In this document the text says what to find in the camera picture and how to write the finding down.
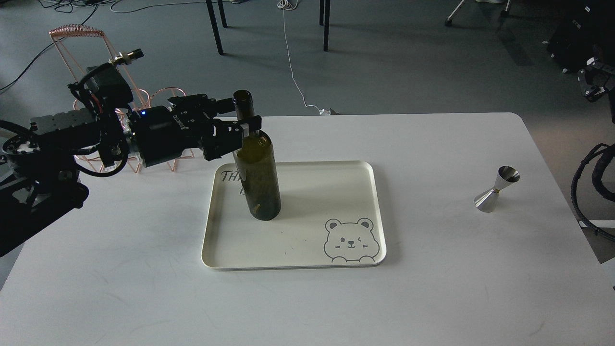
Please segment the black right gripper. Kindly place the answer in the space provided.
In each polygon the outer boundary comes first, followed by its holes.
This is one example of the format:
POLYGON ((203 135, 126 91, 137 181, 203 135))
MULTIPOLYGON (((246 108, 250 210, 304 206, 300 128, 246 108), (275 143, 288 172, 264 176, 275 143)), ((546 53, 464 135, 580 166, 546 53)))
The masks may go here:
POLYGON ((614 89, 615 68, 597 57, 586 62, 586 68, 578 70, 578 85, 582 96, 589 102, 607 96, 614 89))

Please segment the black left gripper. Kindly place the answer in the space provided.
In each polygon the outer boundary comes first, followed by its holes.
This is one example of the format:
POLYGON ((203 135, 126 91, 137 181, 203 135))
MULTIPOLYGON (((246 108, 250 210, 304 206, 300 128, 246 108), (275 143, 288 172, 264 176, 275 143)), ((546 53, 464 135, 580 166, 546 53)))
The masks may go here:
POLYGON ((232 97, 216 100, 206 94, 168 99, 169 107, 151 107, 129 114, 134 153, 144 167, 176 159, 197 147, 202 136, 204 159, 212 161, 243 147, 250 132, 259 131, 262 117, 223 121, 213 119, 235 111, 232 97))

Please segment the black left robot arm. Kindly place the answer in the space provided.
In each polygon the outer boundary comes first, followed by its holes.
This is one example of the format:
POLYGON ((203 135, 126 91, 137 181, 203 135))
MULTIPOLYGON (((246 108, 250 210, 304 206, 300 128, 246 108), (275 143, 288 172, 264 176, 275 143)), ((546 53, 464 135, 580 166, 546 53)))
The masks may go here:
POLYGON ((129 113, 123 127, 114 111, 94 116, 86 109, 44 117, 29 129, 2 122, 13 138, 2 147, 1 254, 6 255, 72 210, 89 189, 80 175, 110 177, 136 156, 154 166, 198 148, 205 160, 220 159, 244 147, 262 118, 242 115, 252 99, 214 100, 205 94, 169 99, 169 107, 129 113))

